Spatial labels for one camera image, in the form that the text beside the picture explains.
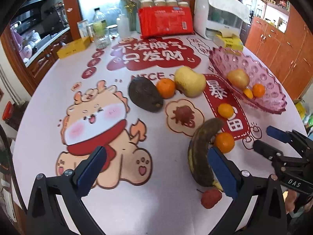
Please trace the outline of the person's right hand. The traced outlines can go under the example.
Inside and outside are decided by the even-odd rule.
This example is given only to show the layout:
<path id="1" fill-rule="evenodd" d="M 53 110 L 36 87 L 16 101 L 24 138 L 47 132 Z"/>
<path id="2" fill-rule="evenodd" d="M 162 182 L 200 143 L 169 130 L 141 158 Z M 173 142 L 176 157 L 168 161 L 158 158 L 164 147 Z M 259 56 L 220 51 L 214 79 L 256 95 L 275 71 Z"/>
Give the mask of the person's right hand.
<path id="1" fill-rule="evenodd" d="M 297 199 L 297 192 L 294 190 L 288 190 L 287 197 L 285 199 L 285 211 L 286 214 L 293 212 L 295 209 L 295 201 Z"/>

